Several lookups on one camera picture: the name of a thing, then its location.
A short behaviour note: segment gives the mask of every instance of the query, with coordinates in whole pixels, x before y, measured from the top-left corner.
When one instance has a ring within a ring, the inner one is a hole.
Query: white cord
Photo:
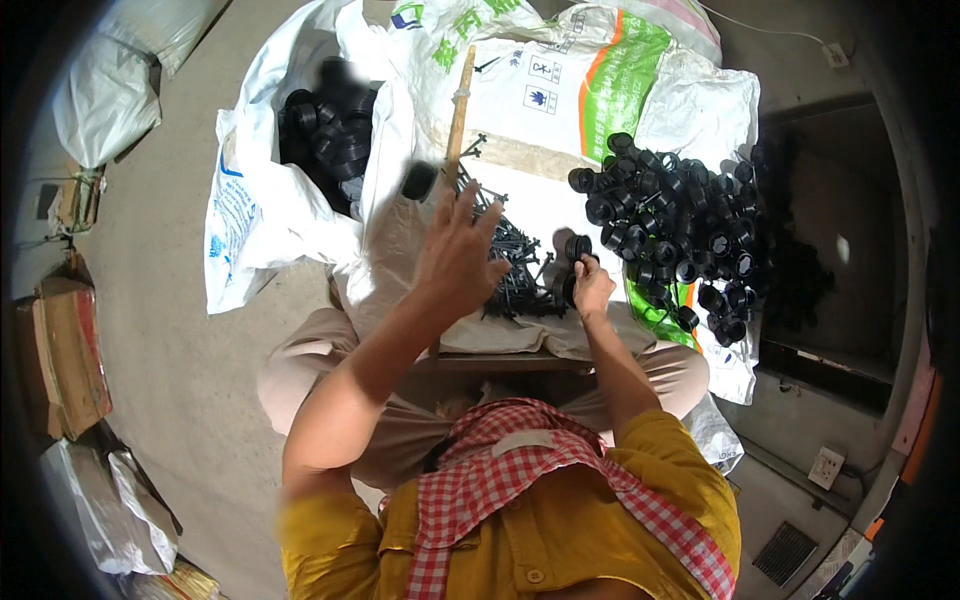
[[[752,30],[754,30],[755,32],[761,32],[762,34],[780,34],[780,35],[784,35],[784,36],[803,36],[803,37],[808,37],[808,38],[812,39],[813,41],[817,42],[818,44],[820,44],[821,46],[824,46],[825,48],[827,47],[827,44],[826,44],[822,39],[820,39],[820,38],[818,38],[818,37],[816,37],[816,36],[812,36],[811,34],[805,34],[804,32],[774,32],[774,31],[770,31],[769,29],[760,29],[759,27],[754,27],[753,25],[747,25],[746,23],[741,23],[740,21],[738,21],[738,20],[736,20],[736,19],[731,19],[731,18],[729,18],[728,16],[726,16],[725,14],[721,14],[721,13],[715,11],[714,9],[710,8],[709,6],[707,6],[706,4],[701,4],[700,6],[704,7],[705,9],[707,9],[707,10],[710,11],[710,12],[712,12],[713,14],[716,14],[716,15],[719,16],[720,18],[725,18],[725,19],[727,19],[728,21],[730,21],[731,23],[736,23],[737,25],[739,25],[739,26],[741,26],[741,27],[746,27],[747,29],[752,29]]]

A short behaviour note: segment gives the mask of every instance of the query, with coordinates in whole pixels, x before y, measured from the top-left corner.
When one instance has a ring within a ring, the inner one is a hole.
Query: forearm
[[[623,345],[605,313],[584,317],[597,384],[607,404],[613,437],[619,440],[627,422],[640,413],[661,410],[660,399],[645,372]]]
[[[394,308],[303,402],[283,448],[283,478],[295,470],[343,467],[370,442],[399,379],[450,325],[416,290]]]

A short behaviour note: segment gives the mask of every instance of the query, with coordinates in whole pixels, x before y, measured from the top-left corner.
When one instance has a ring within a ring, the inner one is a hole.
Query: person
[[[502,206],[474,223],[477,189],[439,200],[412,291],[362,343],[324,308],[261,374],[261,402],[289,431],[277,535],[290,597],[730,598],[732,492],[679,421],[707,365],[667,342],[635,359],[607,317],[615,284],[591,256],[574,265],[574,300],[595,390],[561,409],[488,399],[456,421],[393,395],[510,268],[488,259]],[[351,475],[390,492],[379,518]]]

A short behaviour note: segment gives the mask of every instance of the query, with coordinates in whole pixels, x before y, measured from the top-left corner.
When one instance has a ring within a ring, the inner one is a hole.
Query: finger
[[[593,275],[596,270],[600,268],[600,263],[597,262],[597,259],[589,254],[580,254],[580,261],[584,263],[584,267],[587,269],[587,275]]]
[[[474,228],[480,231],[485,239],[493,239],[493,233],[496,231],[497,224],[500,223],[500,215],[502,214],[503,203],[498,200],[488,206],[487,210],[480,215]]]
[[[453,203],[453,224],[467,227],[473,225],[473,205],[476,203],[477,190],[480,184],[476,180],[470,180],[464,191],[460,192],[457,200]]]
[[[487,263],[487,281],[491,285],[496,285],[504,275],[508,274],[513,268],[509,260],[497,258]]]
[[[437,200],[437,205],[433,209],[433,225],[437,228],[443,228],[449,225],[450,217],[453,215],[453,203],[457,199],[457,194],[450,187],[449,183],[444,182],[444,191]]]

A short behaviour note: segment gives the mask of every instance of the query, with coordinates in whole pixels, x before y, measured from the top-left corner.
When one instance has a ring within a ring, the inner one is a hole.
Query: brown cardboard box
[[[37,286],[37,295],[30,309],[34,347],[22,346],[21,368],[33,422],[54,438],[76,440],[112,408],[100,358],[93,288],[50,277]],[[25,310],[17,311],[18,329],[26,328],[27,318],[20,315]],[[37,360],[31,366],[34,349]],[[37,368],[43,393],[36,381]]]

